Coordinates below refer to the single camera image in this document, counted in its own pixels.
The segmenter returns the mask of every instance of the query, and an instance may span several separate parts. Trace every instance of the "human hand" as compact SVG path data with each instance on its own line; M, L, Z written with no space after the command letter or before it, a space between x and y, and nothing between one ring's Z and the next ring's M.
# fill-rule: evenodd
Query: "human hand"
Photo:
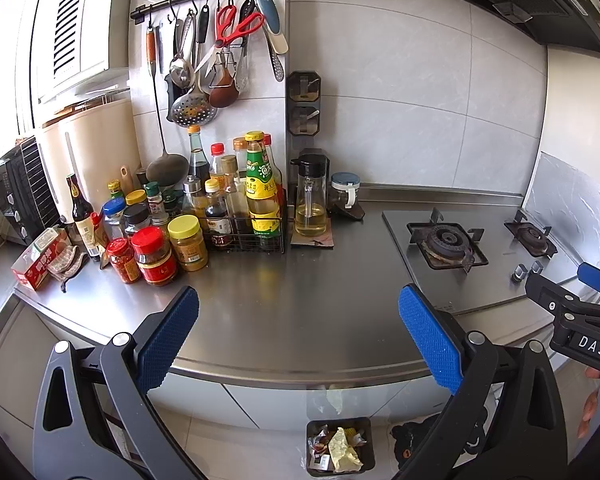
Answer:
M589 379L599 379L600 371L595 368L591 368L590 366L584 370L584 375ZM582 421L578 426L578 438L582 438L589 431L589 421L593 417L594 413L596 413L596 409L598 407L598 391L596 390L584 403L584 408L582 409Z

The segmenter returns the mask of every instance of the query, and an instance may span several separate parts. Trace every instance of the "cardboard box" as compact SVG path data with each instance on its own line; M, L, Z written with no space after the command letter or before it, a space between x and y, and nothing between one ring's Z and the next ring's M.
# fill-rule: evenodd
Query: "cardboard box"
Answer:
M69 245L71 242L64 229L49 227L25 249L11 270L21 284L38 290L48 274L49 263Z

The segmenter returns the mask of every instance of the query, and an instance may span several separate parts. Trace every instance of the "stove knob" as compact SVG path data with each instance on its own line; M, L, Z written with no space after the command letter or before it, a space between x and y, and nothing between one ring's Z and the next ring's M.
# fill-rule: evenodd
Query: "stove knob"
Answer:
M511 275L511 281L520 283L526 278L528 273L529 271L526 269L526 267L523 264L519 264L519 266L516 267L516 270L514 270L513 274Z
M533 265L531 265L530 272L532 272L533 274L542 274L543 270L544 265L540 262L540 260L536 260L533 262Z

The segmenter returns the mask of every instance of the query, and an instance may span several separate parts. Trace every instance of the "blue textured pad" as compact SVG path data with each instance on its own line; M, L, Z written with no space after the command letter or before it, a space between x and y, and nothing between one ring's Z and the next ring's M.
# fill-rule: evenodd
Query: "blue textured pad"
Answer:
M462 382L456 346L411 286L400 292L398 311L436 382L455 395Z
M600 293L600 269L591 264L580 264L578 279Z
M198 294L187 290L162 320L152 339L138 356L138 390L146 394L157 388L167 375L173 360L178 355L184 340L198 319Z

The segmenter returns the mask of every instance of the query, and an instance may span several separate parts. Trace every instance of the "glass pitcher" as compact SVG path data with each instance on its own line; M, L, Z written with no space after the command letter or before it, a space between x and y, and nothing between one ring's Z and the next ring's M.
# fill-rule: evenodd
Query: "glass pitcher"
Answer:
M311 153L291 163L298 166L296 231L307 237L321 235L327 230L327 157Z

